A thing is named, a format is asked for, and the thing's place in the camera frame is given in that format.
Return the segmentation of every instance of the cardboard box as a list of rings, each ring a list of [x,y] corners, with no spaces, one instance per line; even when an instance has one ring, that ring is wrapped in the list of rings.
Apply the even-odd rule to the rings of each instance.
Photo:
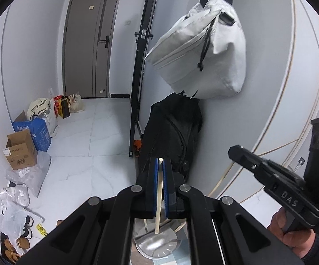
[[[23,111],[12,123],[12,126],[15,132],[29,129],[35,148],[47,152],[51,144],[51,138],[44,119],[35,118],[32,121],[28,121],[25,111]]]
[[[70,100],[69,97],[63,96],[59,100],[59,115],[64,119],[66,117],[70,117]]]
[[[29,130],[9,134],[7,138],[3,152],[12,169],[17,170],[37,164],[37,150]]]

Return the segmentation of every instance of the yellow label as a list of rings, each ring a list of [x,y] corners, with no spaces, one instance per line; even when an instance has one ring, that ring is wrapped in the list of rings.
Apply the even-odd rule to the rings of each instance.
[[[37,226],[38,231],[45,237],[48,235],[48,232],[43,228],[42,225],[38,224]]]

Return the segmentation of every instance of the black backpack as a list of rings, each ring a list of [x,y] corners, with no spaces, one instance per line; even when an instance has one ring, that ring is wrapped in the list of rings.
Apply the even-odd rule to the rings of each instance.
[[[173,93],[151,106],[142,138],[139,172],[148,170],[150,157],[169,157],[173,171],[187,179],[202,125],[198,103],[196,98]]]

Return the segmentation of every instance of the blue gripper pad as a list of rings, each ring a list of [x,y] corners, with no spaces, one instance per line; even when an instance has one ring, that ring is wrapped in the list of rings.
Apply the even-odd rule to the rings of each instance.
[[[158,187],[158,158],[155,161],[155,174],[154,174],[154,216],[157,210],[157,187]]]
[[[167,184],[167,174],[166,174],[166,169],[165,169],[165,159],[163,159],[162,162],[162,168],[163,168],[163,188],[164,188],[164,209],[165,209],[165,216],[168,218],[168,212],[169,212],[169,201],[168,201],[168,184]]]

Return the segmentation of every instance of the metal screw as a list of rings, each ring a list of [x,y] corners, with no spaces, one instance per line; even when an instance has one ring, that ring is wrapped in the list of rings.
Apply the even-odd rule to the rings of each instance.
[[[133,185],[132,187],[131,187],[131,191],[132,192],[140,192],[142,190],[142,187],[141,187],[141,185],[137,185],[137,184],[135,184],[135,185]]]
[[[99,198],[98,197],[91,197],[88,199],[88,204],[91,206],[97,205],[99,203]]]
[[[180,189],[180,191],[188,192],[188,191],[191,189],[191,187],[190,187],[190,185],[188,185],[188,184],[182,184],[182,185],[179,187],[179,189]]]
[[[222,197],[222,203],[225,205],[231,205],[233,203],[232,197],[224,196]]]

